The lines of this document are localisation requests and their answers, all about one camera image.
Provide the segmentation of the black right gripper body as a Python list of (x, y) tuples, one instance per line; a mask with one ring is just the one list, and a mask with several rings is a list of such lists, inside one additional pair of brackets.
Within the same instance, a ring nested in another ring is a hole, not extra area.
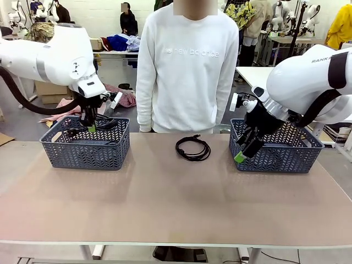
[(244, 134), (258, 133), (258, 135), (274, 134), (277, 131), (277, 119), (268, 113), (261, 101), (245, 100), (246, 107)]

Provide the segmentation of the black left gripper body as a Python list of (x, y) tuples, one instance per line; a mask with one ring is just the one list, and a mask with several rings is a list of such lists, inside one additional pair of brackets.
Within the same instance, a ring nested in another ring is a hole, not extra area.
[(98, 113), (98, 109), (103, 105), (105, 101), (103, 98), (101, 98), (100, 95), (86, 98), (81, 94), (77, 94), (77, 102), (82, 112), (93, 111), (94, 113)]

